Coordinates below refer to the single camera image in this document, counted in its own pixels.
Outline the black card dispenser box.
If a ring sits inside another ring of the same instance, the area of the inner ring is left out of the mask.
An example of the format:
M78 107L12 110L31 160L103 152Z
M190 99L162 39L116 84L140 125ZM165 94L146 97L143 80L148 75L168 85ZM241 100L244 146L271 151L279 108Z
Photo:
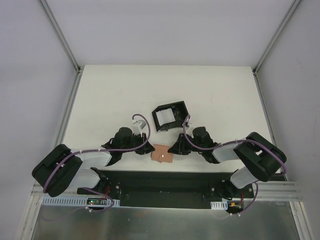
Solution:
M152 111L152 117L157 132L182 128L189 114L184 101L178 101L157 106Z

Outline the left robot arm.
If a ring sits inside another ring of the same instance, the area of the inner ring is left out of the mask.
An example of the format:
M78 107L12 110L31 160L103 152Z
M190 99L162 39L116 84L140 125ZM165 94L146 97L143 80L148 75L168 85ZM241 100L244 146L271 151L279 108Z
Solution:
M101 149L73 152L65 144L57 145L32 170L32 177L50 197L62 194L82 169L109 167L119 162L124 153L134 152L146 155L155 150L149 143L151 131L133 133L128 127L121 127Z

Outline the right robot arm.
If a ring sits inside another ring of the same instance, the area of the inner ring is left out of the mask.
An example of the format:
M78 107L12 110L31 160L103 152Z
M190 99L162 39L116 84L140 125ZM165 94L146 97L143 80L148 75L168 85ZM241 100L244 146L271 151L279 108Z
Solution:
M244 166L215 187L215 194L226 200L237 197L250 184L268 182L287 161L283 151L257 132L240 140L217 143L204 126L194 128L192 135L179 134L167 152L182 156L197 152L210 164L241 160Z

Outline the brown leather card holder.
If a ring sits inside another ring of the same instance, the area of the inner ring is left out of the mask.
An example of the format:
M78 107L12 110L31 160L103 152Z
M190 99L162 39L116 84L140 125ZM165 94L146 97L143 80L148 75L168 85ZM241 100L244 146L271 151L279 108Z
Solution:
M159 163L172 163L174 154L168 152L171 148L167 145L154 144L154 151L151 153L151 160Z

